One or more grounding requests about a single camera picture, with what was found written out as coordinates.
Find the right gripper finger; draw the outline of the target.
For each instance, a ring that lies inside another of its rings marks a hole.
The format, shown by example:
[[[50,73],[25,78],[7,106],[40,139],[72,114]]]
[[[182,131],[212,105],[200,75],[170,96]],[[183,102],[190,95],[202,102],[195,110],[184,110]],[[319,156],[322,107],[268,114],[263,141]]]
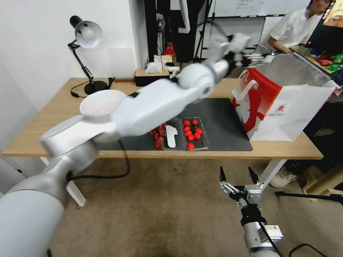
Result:
[[[220,166],[219,173],[219,188],[221,188],[231,199],[239,200],[240,191],[226,181],[225,172],[222,166]]]
[[[258,175],[253,171],[253,169],[249,166],[248,171],[250,174],[250,177],[252,179],[252,182],[257,185],[259,188],[263,188],[264,183],[260,182]]]

